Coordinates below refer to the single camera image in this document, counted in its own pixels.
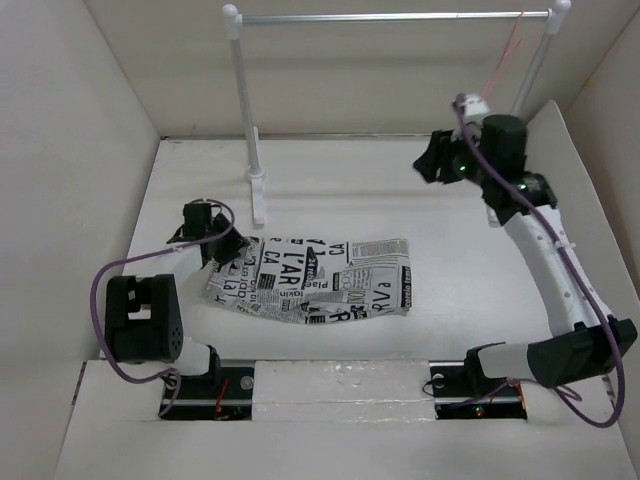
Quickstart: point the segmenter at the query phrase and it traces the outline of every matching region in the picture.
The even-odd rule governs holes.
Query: white wall
[[[640,291],[640,14],[580,92],[567,123]],[[640,327],[640,318],[634,318]],[[629,394],[621,426],[640,472],[640,345],[625,358]]]
[[[163,135],[240,133],[221,7],[231,0],[86,0]],[[237,0],[247,14],[543,9],[553,0]],[[575,0],[527,104],[564,108],[640,0]],[[481,90],[512,24],[430,23],[243,31],[256,124],[263,132],[430,132],[448,103]],[[493,102],[510,108],[544,26],[524,42]]]
[[[0,465],[50,478],[158,135],[81,0],[0,0]]]

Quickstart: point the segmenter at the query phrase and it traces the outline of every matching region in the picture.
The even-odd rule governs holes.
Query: white pole
[[[531,87],[533,87],[533,82],[540,72],[540,67],[542,67],[542,62],[544,62],[544,59],[547,56],[551,41],[556,36],[556,33],[558,33],[558,30],[560,30],[564,17],[567,15],[570,8],[571,0],[556,0],[553,8],[549,9],[547,30],[540,40],[538,49],[536,50],[536,53],[531,60],[531,64],[529,65],[529,69],[527,70],[527,74],[522,81],[520,91],[518,91],[516,100],[511,108],[511,115],[519,116],[522,113],[524,102],[526,102],[527,97],[531,92]]]
[[[240,111],[242,114],[242,126],[244,136],[247,141],[247,154],[249,157],[249,170],[247,176],[251,182],[251,203],[253,207],[253,221],[257,225],[263,225],[266,216],[264,203],[264,177],[265,171],[260,165],[258,156],[258,129],[253,124],[251,116],[251,103],[249,102],[249,90],[247,88],[247,77],[244,70],[242,50],[240,48],[240,27],[242,26],[242,15],[234,5],[222,7],[222,13],[227,25],[231,55],[235,67],[236,86],[238,87],[238,99],[240,100]]]

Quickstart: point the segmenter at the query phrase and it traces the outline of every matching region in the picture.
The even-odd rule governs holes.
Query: white pvc frame
[[[253,222],[264,225],[266,221],[266,204],[264,201],[265,171],[260,164],[258,152],[258,129],[253,124],[247,77],[240,49],[241,27],[253,26],[282,26],[303,23],[407,23],[425,21],[471,21],[471,20],[515,20],[522,16],[523,20],[546,21],[547,28],[540,39],[540,44],[531,59],[527,74],[522,81],[518,95],[511,109],[512,115],[519,115],[526,101],[533,82],[540,71],[542,62],[549,50],[553,37],[571,8],[571,0],[555,0],[554,6],[548,10],[525,12],[453,12],[453,13],[372,13],[372,14],[341,14],[341,15],[241,15],[234,5],[225,5],[222,12],[227,25],[231,54],[235,66],[236,84],[242,112],[242,125],[247,141],[249,170],[247,177],[251,183],[251,205],[253,208]]]

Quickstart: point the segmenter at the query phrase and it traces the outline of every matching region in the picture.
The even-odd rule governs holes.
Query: white table
[[[551,143],[561,144],[555,148],[568,148],[563,135],[564,140],[554,137]],[[544,148],[550,139],[532,143],[532,149]],[[161,248],[181,224],[182,205],[212,197],[234,208],[237,228],[245,235],[408,238],[413,308],[406,317],[322,326],[281,324],[211,307],[197,296],[206,279],[196,273],[179,292],[187,335],[215,346],[223,358],[400,362],[461,359],[472,346],[549,336],[544,307],[524,261],[501,229],[488,227],[479,190],[464,183],[427,186],[412,171],[411,163],[426,148],[425,139],[279,140],[260,146],[268,174],[269,217],[264,230],[255,231],[250,224],[242,142],[166,140],[158,152],[130,255]],[[570,216],[579,212],[576,202],[597,207],[590,213],[595,223],[589,222],[587,228],[599,233],[599,240],[590,245],[599,248],[599,258],[607,262],[600,274],[623,278],[626,271],[615,242],[575,152],[563,157],[563,163],[538,157],[544,158],[532,158],[531,168],[550,177],[561,201],[566,199]],[[566,175],[572,184],[561,180]],[[582,196],[566,193],[575,189]],[[575,233],[586,238],[581,230],[584,222],[566,223],[572,240],[579,242]],[[593,260],[583,262],[593,276]],[[125,273],[162,273],[158,265],[148,261],[128,267]],[[607,283],[606,277],[592,280],[597,288]],[[627,296],[618,301],[607,291],[602,295],[614,310],[620,302],[635,305]],[[313,371],[308,364],[294,365],[300,379]],[[417,389],[406,388],[406,382],[419,388],[424,366],[409,360],[406,365],[404,389],[397,385],[394,390],[404,393],[395,400],[418,402],[425,412],[411,421],[358,422],[344,415],[321,418],[305,410],[296,421],[274,414],[244,423],[176,423],[155,417],[160,384],[128,385],[105,362],[90,362],[56,478],[635,478],[617,426],[605,431],[588,427],[539,387],[525,391],[529,422],[433,421],[432,404]],[[290,372],[285,378],[295,375]],[[384,402],[390,385],[398,381],[394,378],[368,377],[367,395]],[[277,380],[263,379],[263,386],[269,379]],[[258,389],[260,377],[256,382]],[[315,395],[313,387],[302,387],[304,382],[288,384],[288,390],[280,390],[279,400],[274,397],[271,403],[289,395],[298,398],[293,403],[323,401],[322,392]],[[342,387],[332,388],[331,395],[342,398]],[[578,388],[585,396],[582,408],[604,418],[611,407],[601,382],[583,382]],[[302,398],[300,392],[310,397]],[[268,404],[272,394],[267,392],[262,399]],[[347,400],[357,409],[362,398]],[[331,412],[326,405],[322,411]]]

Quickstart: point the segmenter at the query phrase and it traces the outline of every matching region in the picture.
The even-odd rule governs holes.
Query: newspaper print cloth
[[[324,324],[405,314],[409,244],[249,237],[239,259],[211,262],[201,297],[228,310],[287,323]]]

